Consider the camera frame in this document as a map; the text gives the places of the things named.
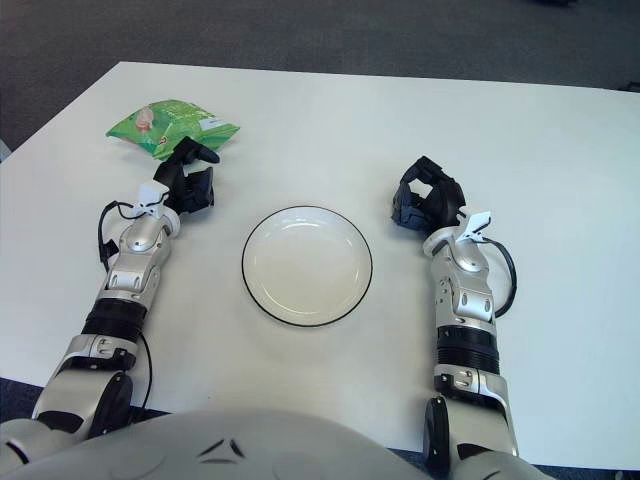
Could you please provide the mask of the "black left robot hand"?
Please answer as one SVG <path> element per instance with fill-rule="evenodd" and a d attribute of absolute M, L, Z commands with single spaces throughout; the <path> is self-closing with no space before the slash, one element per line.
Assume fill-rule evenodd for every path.
<path fill-rule="evenodd" d="M 194 213 L 214 205 L 213 169 L 207 167 L 190 174 L 184 172 L 184 166 L 195 160 L 217 164 L 220 157 L 203 144 L 185 136 L 153 177 L 169 189 L 164 196 L 164 205 L 178 215 Z"/>

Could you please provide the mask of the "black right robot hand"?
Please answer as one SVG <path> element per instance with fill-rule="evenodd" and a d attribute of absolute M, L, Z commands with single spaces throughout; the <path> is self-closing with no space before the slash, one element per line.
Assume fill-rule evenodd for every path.
<path fill-rule="evenodd" d="M 410 183 L 431 187 L 426 197 L 413 192 Z M 398 225 L 427 235 L 458 226 L 457 215 L 466 205 L 461 186 L 426 156 L 420 157 L 402 176 L 392 199 L 391 219 Z"/>

